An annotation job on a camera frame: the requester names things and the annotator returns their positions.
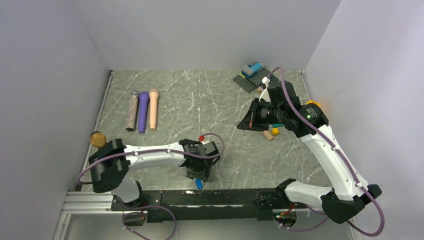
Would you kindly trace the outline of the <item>blue key tag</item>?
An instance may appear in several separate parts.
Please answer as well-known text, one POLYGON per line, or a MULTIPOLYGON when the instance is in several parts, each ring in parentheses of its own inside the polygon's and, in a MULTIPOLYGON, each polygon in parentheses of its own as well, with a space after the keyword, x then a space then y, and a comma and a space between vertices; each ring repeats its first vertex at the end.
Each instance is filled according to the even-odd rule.
POLYGON ((198 190, 202 190, 203 189, 203 183, 201 179, 195 179, 195 185, 197 187, 198 190))

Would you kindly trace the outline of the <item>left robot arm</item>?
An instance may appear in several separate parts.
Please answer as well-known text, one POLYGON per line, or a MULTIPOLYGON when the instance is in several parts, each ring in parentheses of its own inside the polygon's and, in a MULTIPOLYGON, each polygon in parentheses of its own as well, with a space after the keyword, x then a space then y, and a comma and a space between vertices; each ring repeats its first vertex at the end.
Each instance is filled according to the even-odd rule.
POLYGON ((91 185, 95 193, 111 192, 131 210, 139 209, 144 203, 141 184, 131 180, 131 171, 155 167, 185 167, 195 173, 208 172, 220 158, 214 141, 202 143, 183 139, 168 145, 132 146, 116 138, 107 142, 93 153, 88 162, 104 159, 89 170, 91 185))

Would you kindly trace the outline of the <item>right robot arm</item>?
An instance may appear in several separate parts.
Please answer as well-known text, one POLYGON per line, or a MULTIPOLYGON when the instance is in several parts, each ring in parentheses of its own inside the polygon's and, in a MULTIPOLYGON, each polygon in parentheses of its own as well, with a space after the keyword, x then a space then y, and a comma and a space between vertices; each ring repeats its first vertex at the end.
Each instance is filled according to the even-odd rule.
POLYGON ((288 208, 302 203, 323 210, 337 224, 343 224, 377 198, 382 190, 369 184, 337 148, 337 140, 321 108, 314 103, 301 104, 289 81, 271 82, 266 89, 269 100, 254 98, 245 117, 237 124, 243 131, 263 132, 282 124, 314 154, 327 174, 331 186, 315 186, 289 178, 276 188, 276 203, 288 208))

